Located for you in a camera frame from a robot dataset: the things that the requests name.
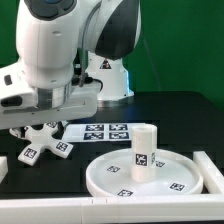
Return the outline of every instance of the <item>black table surface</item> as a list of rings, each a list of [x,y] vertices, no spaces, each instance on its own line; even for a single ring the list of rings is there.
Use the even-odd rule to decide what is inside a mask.
[[[224,173],[224,112],[195,92],[136,93],[134,103],[99,108],[88,119],[72,123],[149,123],[158,127],[158,148],[192,158],[205,151]],[[17,160],[27,141],[0,131],[0,156],[7,156],[9,172],[0,184],[0,199],[87,197],[88,164],[113,150],[130,148],[130,141],[74,143],[67,159],[46,150],[30,167]]]

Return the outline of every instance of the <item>black cable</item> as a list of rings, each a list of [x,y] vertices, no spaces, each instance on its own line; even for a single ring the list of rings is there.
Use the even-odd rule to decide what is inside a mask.
[[[148,43],[147,43],[147,41],[145,39],[143,31],[141,32],[141,37],[142,37],[143,45],[145,47],[145,50],[146,50],[146,53],[148,55],[149,61],[150,61],[151,65],[152,65],[152,69],[153,69],[153,72],[154,72],[154,75],[155,75],[155,78],[156,78],[156,82],[157,82],[158,91],[161,92],[162,91],[162,85],[161,85],[161,80],[160,80],[160,74],[158,72],[158,69],[157,69],[157,66],[155,64],[155,61],[154,61],[154,59],[152,57],[151,49],[148,46]]]

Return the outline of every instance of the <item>robot logo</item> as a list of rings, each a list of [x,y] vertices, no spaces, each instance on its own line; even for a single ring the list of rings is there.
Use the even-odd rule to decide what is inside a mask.
[[[104,60],[103,64],[101,65],[100,69],[111,69],[111,66],[107,59]]]

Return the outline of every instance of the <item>white cross-shaped object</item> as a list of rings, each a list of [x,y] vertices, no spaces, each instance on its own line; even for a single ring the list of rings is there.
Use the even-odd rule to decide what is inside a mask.
[[[10,129],[10,133],[17,138],[26,139],[31,142],[19,155],[18,159],[33,166],[45,149],[51,150],[57,156],[67,158],[73,145],[52,137],[58,131],[58,123],[44,124],[41,130],[34,130],[31,126],[25,127],[25,136],[18,129]]]

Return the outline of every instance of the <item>white block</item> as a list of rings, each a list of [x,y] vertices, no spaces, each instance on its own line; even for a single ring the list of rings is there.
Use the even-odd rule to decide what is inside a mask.
[[[0,157],[0,183],[8,173],[8,164],[6,157]]]
[[[197,164],[204,185],[210,194],[224,194],[224,177],[205,152],[194,152],[194,162]]]

